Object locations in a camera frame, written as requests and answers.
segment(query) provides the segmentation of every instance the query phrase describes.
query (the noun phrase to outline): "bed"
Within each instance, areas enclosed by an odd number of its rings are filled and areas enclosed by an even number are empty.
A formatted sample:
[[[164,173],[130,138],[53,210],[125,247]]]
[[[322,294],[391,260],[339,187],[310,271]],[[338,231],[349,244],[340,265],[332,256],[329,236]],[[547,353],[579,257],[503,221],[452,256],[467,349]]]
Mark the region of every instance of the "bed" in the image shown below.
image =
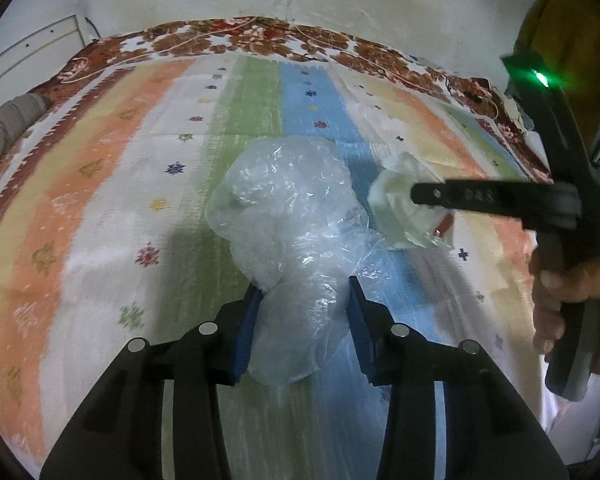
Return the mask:
[[[0,162],[0,433],[34,475],[129,339],[179,338],[243,295],[204,210],[254,139],[332,140],[367,209],[380,162],[403,151],[440,178],[548,180],[487,81],[270,18],[97,40],[34,92],[54,105]],[[478,340],[548,428],[561,404],[531,345],[532,236],[456,213],[453,242],[389,253],[383,303],[430,340]],[[388,397],[366,384],[350,337],[305,380],[246,375],[219,402],[237,479],[375,478]],[[437,478],[444,455],[438,438]]]

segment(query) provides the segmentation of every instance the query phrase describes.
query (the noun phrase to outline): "clear plastic bag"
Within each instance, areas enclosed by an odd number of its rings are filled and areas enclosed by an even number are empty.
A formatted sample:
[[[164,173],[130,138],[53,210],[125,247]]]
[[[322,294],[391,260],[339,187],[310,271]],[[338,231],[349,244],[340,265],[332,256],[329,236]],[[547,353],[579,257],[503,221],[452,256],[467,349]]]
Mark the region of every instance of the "clear plastic bag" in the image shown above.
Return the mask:
[[[323,368],[349,330],[349,276],[358,275],[370,297],[384,277],[384,240],[368,228],[335,145],[321,137],[258,140],[226,172],[206,219],[264,293],[251,375],[283,384]]]
[[[440,179],[407,152],[390,156],[382,165],[384,170],[369,188],[367,200],[389,247],[452,248],[453,212],[411,200],[413,184]]]

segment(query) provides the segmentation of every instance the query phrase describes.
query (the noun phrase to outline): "finger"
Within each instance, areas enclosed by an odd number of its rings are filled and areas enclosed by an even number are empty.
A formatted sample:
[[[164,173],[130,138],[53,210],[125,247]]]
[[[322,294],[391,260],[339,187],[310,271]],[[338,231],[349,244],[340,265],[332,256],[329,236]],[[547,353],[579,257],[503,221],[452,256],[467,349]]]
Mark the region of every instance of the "finger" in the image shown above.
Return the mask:
[[[539,336],[558,341],[564,335],[564,318],[557,312],[535,308],[534,327]]]
[[[529,274],[532,276],[537,276],[542,269],[542,258],[540,256],[540,251],[538,248],[535,248],[533,253],[531,253],[531,259],[529,260]]]
[[[554,344],[555,342],[551,339],[544,338],[538,334],[534,336],[534,348],[539,354],[548,354],[554,349]]]
[[[534,286],[531,290],[531,299],[537,308],[560,312],[560,307],[562,306],[560,300],[556,300],[549,291],[542,286],[542,283],[540,283],[539,280],[534,281]]]
[[[568,303],[587,298],[600,300],[600,256],[565,272],[542,270],[540,282],[556,300]]]

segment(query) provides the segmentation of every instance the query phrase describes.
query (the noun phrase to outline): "gray pillow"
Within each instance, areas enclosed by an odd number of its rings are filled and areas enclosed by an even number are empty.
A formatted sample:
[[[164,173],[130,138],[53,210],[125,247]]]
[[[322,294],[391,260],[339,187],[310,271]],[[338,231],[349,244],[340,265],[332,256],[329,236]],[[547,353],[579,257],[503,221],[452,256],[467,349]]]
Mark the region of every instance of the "gray pillow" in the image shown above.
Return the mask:
[[[0,107],[0,158],[38,118],[51,102],[37,94],[24,94]]]

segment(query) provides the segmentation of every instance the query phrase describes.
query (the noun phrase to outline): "yellow cloth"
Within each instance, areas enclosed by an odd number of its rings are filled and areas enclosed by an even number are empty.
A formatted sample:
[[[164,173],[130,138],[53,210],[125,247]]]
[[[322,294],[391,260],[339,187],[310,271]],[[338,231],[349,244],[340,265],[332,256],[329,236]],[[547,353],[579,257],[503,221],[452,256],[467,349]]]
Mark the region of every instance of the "yellow cloth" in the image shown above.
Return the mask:
[[[539,0],[520,29],[516,49],[537,50],[558,75],[587,146],[600,124],[600,4]]]

